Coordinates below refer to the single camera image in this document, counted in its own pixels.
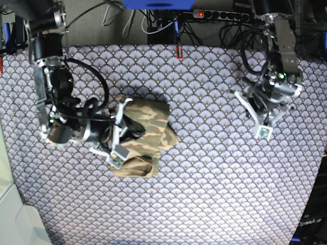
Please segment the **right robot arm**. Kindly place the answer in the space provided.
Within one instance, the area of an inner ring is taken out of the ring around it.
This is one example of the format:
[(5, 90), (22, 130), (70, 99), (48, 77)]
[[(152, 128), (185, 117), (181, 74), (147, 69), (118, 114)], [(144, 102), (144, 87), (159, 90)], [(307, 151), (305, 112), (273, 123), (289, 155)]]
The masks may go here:
[[(66, 12), (61, 1), (1, 1), (22, 18), (27, 34), (29, 63), (35, 66), (36, 113), (40, 135), (48, 143), (62, 147), (68, 142), (92, 142), (90, 151), (103, 156), (120, 169), (130, 151), (124, 142), (144, 135), (144, 127), (124, 114), (129, 97), (118, 99), (117, 107), (103, 115), (109, 101), (109, 88), (103, 76), (90, 65), (63, 53), (62, 36), (67, 32)], [(72, 95), (74, 79), (68, 64), (89, 70), (98, 78), (104, 99), (88, 99), (83, 106)]]

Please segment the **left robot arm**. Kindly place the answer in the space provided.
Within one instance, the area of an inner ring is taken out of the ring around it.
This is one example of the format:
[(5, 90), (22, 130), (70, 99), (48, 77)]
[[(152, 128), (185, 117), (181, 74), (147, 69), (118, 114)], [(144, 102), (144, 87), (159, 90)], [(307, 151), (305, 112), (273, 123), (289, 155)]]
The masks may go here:
[[(296, 36), (289, 23), (294, 12), (290, 1), (252, 1), (252, 9), (256, 21), (244, 34), (240, 53), (246, 70), (258, 79), (243, 77), (249, 85), (247, 93), (230, 93), (253, 119), (255, 138), (270, 140), (277, 121), (292, 108), (285, 99), (298, 97), (303, 90), (295, 52)], [(246, 58), (245, 43), (259, 27), (263, 27), (266, 61), (260, 71), (255, 71)]]

